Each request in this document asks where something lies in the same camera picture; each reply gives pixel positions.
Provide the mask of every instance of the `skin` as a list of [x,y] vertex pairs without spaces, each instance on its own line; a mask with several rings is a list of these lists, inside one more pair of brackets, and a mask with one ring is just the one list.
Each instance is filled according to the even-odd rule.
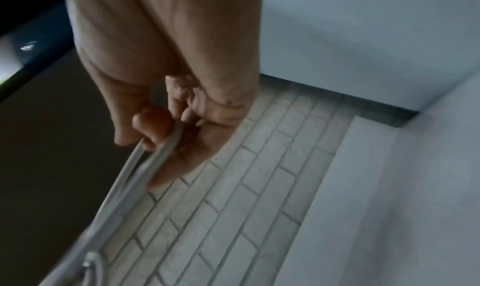
[[[214,155],[247,116],[259,89],[262,0],[67,0],[75,46],[110,110],[120,146],[161,147],[187,123],[153,186]],[[166,85],[168,110],[152,105]]]

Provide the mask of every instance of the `human hand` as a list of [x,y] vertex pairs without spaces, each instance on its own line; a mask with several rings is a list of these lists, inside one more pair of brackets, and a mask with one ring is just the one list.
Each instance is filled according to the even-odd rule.
[[[67,0],[75,46],[111,113],[115,143],[153,150],[189,125],[157,176],[165,184],[214,155],[248,114],[259,82],[262,0]],[[168,110],[150,89],[165,82]]]

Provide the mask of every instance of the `white brick wall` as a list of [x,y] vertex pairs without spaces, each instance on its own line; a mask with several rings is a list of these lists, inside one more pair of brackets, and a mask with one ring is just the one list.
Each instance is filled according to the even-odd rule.
[[395,111],[268,78],[220,152],[144,196],[107,242],[110,285],[271,286],[354,116]]

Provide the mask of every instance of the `hand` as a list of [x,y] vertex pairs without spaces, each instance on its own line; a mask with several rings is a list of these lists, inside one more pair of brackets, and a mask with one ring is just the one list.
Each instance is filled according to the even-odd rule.
[[[67,0],[75,46],[102,93],[116,144],[161,146],[189,124],[154,185],[214,155],[248,114],[259,83],[262,0]],[[168,110],[150,89],[166,85]]]

